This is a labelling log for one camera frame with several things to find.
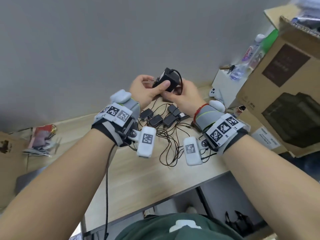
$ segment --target red bracelet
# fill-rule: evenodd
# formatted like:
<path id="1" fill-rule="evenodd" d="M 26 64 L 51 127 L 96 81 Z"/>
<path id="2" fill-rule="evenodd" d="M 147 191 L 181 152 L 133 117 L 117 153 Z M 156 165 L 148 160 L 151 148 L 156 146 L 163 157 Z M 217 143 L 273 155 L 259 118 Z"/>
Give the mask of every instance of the red bracelet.
<path id="1" fill-rule="evenodd" d="M 193 122 L 195 123 L 196 122 L 196 116 L 197 116 L 197 114 L 200 112 L 200 110 L 204 107 L 204 106 L 206 106 L 206 105 L 209 105 L 209 104 L 204 104 L 204 105 L 202 105 L 200 108 L 198 108 L 198 110 L 195 112 L 195 114 L 194 114 L 194 117 L 193 117 Z"/>

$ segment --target cardboard box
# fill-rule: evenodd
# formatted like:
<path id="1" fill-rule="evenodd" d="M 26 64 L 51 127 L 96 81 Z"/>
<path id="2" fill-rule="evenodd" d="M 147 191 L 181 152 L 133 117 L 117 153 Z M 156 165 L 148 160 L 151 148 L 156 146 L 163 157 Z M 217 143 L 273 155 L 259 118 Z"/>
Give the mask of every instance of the cardboard box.
<path id="1" fill-rule="evenodd" d="M 297 157 L 320 150 L 320 33 L 292 24 L 299 12 L 295 5 L 265 10 L 279 37 L 237 94 Z"/>
<path id="2" fill-rule="evenodd" d="M 27 172 L 27 146 L 27 140 L 0 132 L 0 209 L 13 200 L 16 179 Z"/>
<path id="3" fill-rule="evenodd" d="M 280 154 L 287 152 L 288 150 L 281 145 L 281 143 L 264 127 L 260 121 L 248 111 L 244 110 L 238 117 L 245 124 L 249 125 L 250 131 L 249 135 L 252 136 L 259 143 L 264 145 L 271 151 Z"/>

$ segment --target green object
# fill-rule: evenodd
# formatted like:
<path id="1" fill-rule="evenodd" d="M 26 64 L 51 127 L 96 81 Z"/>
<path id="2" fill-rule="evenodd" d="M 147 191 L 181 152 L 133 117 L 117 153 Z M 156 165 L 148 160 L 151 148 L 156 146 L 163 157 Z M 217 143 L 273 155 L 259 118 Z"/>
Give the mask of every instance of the green object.
<path id="1" fill-rule="evenodd" d="M 192 220 L 195 228 L 177 226 L 178 220 Z M 199 214 L 170 214 L 150 217 L 126 227 L 115 240 L 243 240 L 233 229 L 217 219 L 210 220 Z"/>
<path id="2" fill-rule="evenodd" d="M 274 43 L 274 41 L 277 39 L 278 37 L 278 30 L 274 29 L 261 43 L 261 49 L 264 51 L 264 53 L 266 54 L 272 44 Z"/>

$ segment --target box label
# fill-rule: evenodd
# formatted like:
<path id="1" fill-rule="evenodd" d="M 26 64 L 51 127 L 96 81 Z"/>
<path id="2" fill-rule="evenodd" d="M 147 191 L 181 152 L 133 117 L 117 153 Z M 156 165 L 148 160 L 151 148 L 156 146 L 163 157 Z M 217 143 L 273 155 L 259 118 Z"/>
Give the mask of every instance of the box label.
<path id="1" fill-rule="evenodd" d="M 275 139 L 275 137 L 264 127 L 260 127 L 251 136 L 258 141 L 260 144 L 264 145 L 266 148 L 272 150 L 280 145 L 280 143 Z"/>
<path id="2" fill-rule="evenodd" d="M 278 87 L 285 84 L 308 60 L 309 56 L 284 44 L 262 74 Z"/>

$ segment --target white bottle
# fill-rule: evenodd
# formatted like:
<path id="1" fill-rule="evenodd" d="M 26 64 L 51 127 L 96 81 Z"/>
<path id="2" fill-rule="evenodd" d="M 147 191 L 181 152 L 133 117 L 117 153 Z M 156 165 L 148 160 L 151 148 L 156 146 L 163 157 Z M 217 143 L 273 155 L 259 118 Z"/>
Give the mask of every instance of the white bottle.
<path id="1" fill-rule="evenodd" d="M 253 55 L 258 50 L 261 42 L 265 38 L 266 36 L 263 34 L 257 35 L 257 37 L 254 39 L 254 43 L 248 48 L 244 57 L 238 62 L 238 64 L 235 66 L 232 73 L 230 74 L 230 78 L 232 80 L 239 80 L 246 75 L 246 71 L 249 68 L 249 63 L 251 59 L 254 57 Z"/>

